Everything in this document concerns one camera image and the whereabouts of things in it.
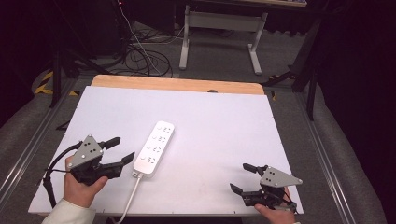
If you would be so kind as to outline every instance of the white table surface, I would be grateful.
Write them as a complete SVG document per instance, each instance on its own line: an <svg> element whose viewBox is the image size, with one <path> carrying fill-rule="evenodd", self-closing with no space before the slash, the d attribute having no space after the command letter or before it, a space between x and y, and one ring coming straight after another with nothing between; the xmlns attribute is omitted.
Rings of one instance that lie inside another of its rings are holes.
<svg viewBox="0 0 396 224"><path fill-rule="evenodd" d="M54 158L88 134L98 142L121 137L118 146L105 151L103 164L133 151L137 156L158 120L173 123L175 133L155 176L140 181L129 216L257 215L230 189L230 183L244 191L260 188L260 176L242 164L270 165L291 174L267 97L252 94L87 87ZM136 182L133 162L97 194L92 204L97 213L123 212ZM63 160L55 168L64 169ZM58 201L63 176L51 175ZM290 197L303 213L295 187ZM41 186L29 212L50 211Z"/></svg>

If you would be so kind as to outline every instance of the metal frame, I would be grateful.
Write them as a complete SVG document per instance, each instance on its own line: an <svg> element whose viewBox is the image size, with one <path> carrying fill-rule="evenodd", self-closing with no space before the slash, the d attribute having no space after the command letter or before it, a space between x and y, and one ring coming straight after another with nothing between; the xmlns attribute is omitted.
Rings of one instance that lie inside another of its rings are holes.
<svg viewBox="0 0 396 224"><path fill-rule="evenodd" d="M344 194L343 188L334 169L332 163L327 155L326 148L320 139L317 127L313 120L311 120L307 113L305 113L306 103L302 93L295 93L296 100L299 103L300 109L303 111L304 119L309 127L309 132L312 134L312 138L315 142L315 151L317 152L318 160L322 168L323 174L326 177L327 183L330 188L330 192L334 198L335 205L337 206L338 212L344 224L356 223L353 217L352 211L347 202L346 195Z"/></svg>
<svg viewBox="0 0 396 224"><path fill-rule="evenodd" d="M66 82L64 83L63 94L60 97L58 104L56 104L53 108L49 108L49 111L41 121L31 141L18 158L18 161L8 172L7 178L0 188L0 212L3 210L12 192L20 182L25 170L33 159L33 156L40 148L41 143L43 142L53 119L55 118L64 100L66 99L67 93L73 89L75 83L75 79L66 80Z"/></svg>
<svg viewBox="0 0 396 224"><path fill-rule="evenodd" d="M267 18L267 13L262 13L261 17L248 17L236 15L224 15L206 12L190 11L191 6L186 6L184 16L184 37L183 45L181 47L179 68L185 70L187 68L187 59L189 57L189 30L190 27L213 28L256 32L253 44L248 44L247 49L250 55L250 60L253 64L254 73L256 75L262 74L259 59L257 57L256 49L259 45L262 36L262 29Z"/></svg>

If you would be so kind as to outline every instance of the black equipment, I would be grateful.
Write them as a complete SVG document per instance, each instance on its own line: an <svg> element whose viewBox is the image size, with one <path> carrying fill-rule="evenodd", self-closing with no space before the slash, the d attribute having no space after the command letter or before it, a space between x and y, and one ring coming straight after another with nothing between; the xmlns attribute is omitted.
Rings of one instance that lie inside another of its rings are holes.
<svg viewBox="0 0 396 224"><path fill-rule="evenodd" d="M91 185L102 176L107 176L109 179L120 177L122 167L134 159L133 152L122 158L119 162L109 164L99 163L104 154L103 149L109 149L119 143L119 137L115 137L106 142L97 143L95 139L89 135L84 142L79 142L61 153L46 170L47 172L43 178L43 186L47 190L52 207L56 205L56 201L53 194L52 183L50 182L50 174L53 171L58 171L53 168L65 154L74 149L78 150L72 161L67 164L67 167L70 168L70 173L79 183Z"/></svg>
<svg viewBox="0 0 396 224"><path fill-rule="evenodd" d="M244 200L245 206L254 206L257 203L267 206L273 210L286 210L296 212L297 203L294 203L288 194L285 192L285 187L290 185L300 185L303 180L298 179L292 175L283 173L276 168L270 166L255 167L253 165L244 163L244 169L252 173L259 173L262 177L258 191L244 192L237 186L230 184L231 190L240 195Z"/></svg>

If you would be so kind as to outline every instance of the human hand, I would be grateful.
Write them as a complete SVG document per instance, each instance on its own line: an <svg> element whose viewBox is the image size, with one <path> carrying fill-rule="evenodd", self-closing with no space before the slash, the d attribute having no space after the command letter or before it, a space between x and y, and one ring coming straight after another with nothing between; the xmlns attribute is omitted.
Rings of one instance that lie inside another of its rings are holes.
<svg viewBox="0 0 396 224"><path fill-rule="evenodd" d="M286 194L289 195L289 190L288 188L285 188ZM295 217L294 213L291 211L284 211L284 210L272 210L262 204L255 204L254 208L263 216L268 218L272 224L292 224L295 223Z"/></svg>
<svg viewBox="0 0 396 224"><path fill-rule="evenodd" d="M73 156L66 158L66 164L70 163ZM107 176L100 177L95 183L87 186L78 183L72 174L66 173L64 176L64 199L75 205L89 208L93 202L95 195L105 186Z"/></svg>

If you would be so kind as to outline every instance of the power strip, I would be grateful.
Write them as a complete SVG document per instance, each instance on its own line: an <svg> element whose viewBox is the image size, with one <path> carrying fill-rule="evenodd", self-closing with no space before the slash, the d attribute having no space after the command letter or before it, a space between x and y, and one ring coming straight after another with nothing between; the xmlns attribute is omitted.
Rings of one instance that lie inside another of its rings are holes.
<svg viewBox="0 0 396 224"><path fill-rule="evenodd" d="M175 125L158 121L134 162L132 176L152 177L175 130Z"/></svg>

